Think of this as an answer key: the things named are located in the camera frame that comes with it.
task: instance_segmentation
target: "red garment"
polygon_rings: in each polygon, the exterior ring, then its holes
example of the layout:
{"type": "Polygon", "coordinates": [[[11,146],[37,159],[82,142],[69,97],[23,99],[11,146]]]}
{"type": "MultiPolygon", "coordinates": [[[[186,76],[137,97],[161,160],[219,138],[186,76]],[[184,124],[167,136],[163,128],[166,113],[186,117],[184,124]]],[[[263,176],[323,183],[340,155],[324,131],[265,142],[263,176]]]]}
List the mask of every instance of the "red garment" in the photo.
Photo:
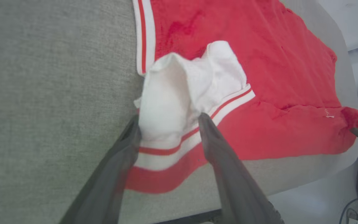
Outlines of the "red garment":
{"type": "MultiPolygon", "coordinates": [[[[279,0],[134,0],[138,71],[176,52],[200,57],[207,44],[228,41],[256,97],[218,125],[242,160],[349,149],[358,110],[342,107],[335,92],[335,53],[279,0]]],[[[166,155],[172,150],[144,149],[166,155]]],[[[165,170],[134,167],[127,189],[164,193],[204,165],[201,144],[165,170]]]]}

